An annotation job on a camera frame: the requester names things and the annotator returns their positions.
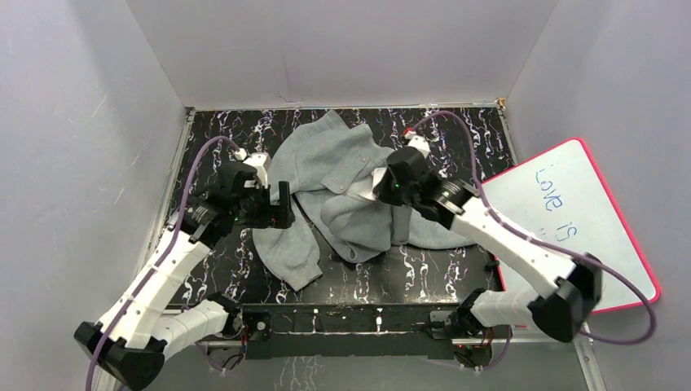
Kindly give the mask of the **grey zip-up jacket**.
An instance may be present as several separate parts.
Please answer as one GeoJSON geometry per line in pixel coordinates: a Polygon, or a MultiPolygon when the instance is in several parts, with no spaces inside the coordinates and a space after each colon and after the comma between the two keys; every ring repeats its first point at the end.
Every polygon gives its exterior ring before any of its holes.
{"type": "Polygon", "coordinates": [[[265,267],[299,291],[322,274],[314,229],[345,261],[366,262],[393,246],[443,250],[472,245],[464,236],[424,219],[408,207],[372,199],[373,172],[392,149],[373,140],[366,124],[350,128],[334,111],[298,126],[273,155],[271,199],[286,181],[297,201],[285,230],[258,229],[253,242],[265,267]]]}

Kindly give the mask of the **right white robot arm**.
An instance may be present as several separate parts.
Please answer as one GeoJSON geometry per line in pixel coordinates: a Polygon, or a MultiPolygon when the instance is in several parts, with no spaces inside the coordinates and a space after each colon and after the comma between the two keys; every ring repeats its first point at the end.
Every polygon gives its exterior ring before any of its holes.
{"type": "Polygon", "coordinates": [[[602,296],[602,264],[544,243],[512,226],[484,199],[482,190],[463,180],[441,178],[415,147],[403,147],[375,169],[376,200],[407,206],[448,231],[471,239],[496,256],[528,284],[514,292],[480,290],[466,298],[453,318],[467,336],[490,327],[535,327],[560,342],[570,342],[602,296]]]}

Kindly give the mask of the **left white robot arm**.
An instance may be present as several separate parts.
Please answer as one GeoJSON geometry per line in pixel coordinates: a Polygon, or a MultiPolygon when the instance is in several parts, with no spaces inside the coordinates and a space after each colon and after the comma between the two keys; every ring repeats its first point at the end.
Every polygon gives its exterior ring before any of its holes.
{"type": "Polygon", "coordinates": [[[152,257],[117,303],[98,321],[78,326],[75,340],[126,388],[147,388],[168,359],[207,336],[245,334],[241,305],[222,293],[172,318],[163,313],[189,273],[234,227],[292,225],[287,182],[279,182],[279,201],[271,202],[270,163],[266,153],[224,163],[208,187],[186,193],[152,257]]]}

